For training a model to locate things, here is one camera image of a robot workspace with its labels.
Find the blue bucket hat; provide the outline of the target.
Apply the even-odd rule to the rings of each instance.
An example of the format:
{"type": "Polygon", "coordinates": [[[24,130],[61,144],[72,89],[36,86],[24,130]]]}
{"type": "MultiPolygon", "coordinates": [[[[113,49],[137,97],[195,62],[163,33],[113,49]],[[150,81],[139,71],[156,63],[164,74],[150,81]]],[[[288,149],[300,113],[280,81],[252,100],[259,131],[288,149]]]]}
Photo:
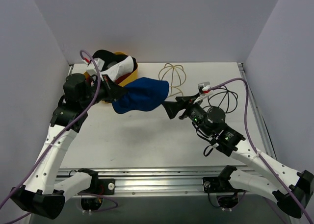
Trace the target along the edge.
{"type": "Polygon", "coordinates": [[[159,107],[168,97],[169,83],[165,80],[141,77],[123,88],[127,93],[112,103],[116,113],[125,114],[134,110],[148,112],[159,107]]]}

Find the dark red hat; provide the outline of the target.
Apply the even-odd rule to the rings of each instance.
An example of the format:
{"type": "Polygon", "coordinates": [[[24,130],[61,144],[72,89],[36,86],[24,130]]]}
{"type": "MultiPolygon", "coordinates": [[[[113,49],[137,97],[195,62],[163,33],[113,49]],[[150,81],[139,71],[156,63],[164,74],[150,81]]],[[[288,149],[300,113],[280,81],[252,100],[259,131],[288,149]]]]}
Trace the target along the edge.
{"type": "Polygon", "coordinates": [[[126,84],[129,83],[129,76],[131,74],[125,74],[121,77],[119,77],[118,79],[115,80],[115,83],[118,84],[119,86],[125,86],[126,84]]]}

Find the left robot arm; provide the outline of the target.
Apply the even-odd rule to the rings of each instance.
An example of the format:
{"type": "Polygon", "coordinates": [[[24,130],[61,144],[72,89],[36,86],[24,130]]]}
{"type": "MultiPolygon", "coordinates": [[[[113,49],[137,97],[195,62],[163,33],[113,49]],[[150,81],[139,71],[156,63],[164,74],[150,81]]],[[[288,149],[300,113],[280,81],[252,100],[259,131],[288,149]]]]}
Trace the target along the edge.
{"type": "Polygon", "coordinates": [[[76,194],[101,191],[98,172],[91,169],[79,169],[60,183],[55,183],[55,179],[69,146],[88,116],[88,109],[100,101],[115,102],[128,92],[107,75],[92,80],[83,74],[67,76],[63,90],[34,168],[21,185],[12,189],[10,197],[22,210],[52,220],[76,194]]]}

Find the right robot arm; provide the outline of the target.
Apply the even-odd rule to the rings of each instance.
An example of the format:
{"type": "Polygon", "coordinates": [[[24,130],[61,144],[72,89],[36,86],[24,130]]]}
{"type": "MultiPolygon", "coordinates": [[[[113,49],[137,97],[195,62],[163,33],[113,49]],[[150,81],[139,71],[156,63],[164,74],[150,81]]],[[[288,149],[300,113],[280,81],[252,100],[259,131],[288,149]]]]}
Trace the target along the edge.
{"type": "Polygon", "coordinates": [[[314,193],[314,176],[309,171],[298,171],[278,162],[254,146],[249,133],[241,134],[226,123],[226,114],[218,106],[208,110],[201,103],[213,91],[208,82],[198,85],[193,96],[176,97],[167,101],[168,84],[163,80],[140,78],[115,90],[114,111],[124,114],[132,110],[152,111],[163,106],[170,119],[190,119],[199,138],[208,146],[203,155],[214,150],[254,169],[258,175],[226,166],[218,177],[223,191],[244,190],[277,204],[287,215],[301,218],[314,193]]]}

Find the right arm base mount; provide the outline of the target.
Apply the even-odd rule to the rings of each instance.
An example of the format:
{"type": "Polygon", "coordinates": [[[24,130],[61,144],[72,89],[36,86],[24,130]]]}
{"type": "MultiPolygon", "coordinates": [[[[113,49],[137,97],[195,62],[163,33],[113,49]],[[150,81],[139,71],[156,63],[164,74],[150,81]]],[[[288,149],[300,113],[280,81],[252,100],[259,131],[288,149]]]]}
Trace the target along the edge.
{"type": "Polygon", "coordinates": [[[203,177],[202,183],[205,193],[222,193],[227,191],[227,188],[220,184],[220,180],[217,176],[203,177]]]}

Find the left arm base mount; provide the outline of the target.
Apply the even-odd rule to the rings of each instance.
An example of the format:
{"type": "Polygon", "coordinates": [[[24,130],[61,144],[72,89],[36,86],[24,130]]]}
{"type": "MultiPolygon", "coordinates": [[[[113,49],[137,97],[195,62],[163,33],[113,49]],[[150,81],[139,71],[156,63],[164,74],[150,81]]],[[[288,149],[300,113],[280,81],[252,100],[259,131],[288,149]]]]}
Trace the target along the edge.
{"type": "Polygon", "coordinates": [[[98,195],[114,195],[115,182],[113,178],[99,179],[97,183],[96,194],[98,195]]]}

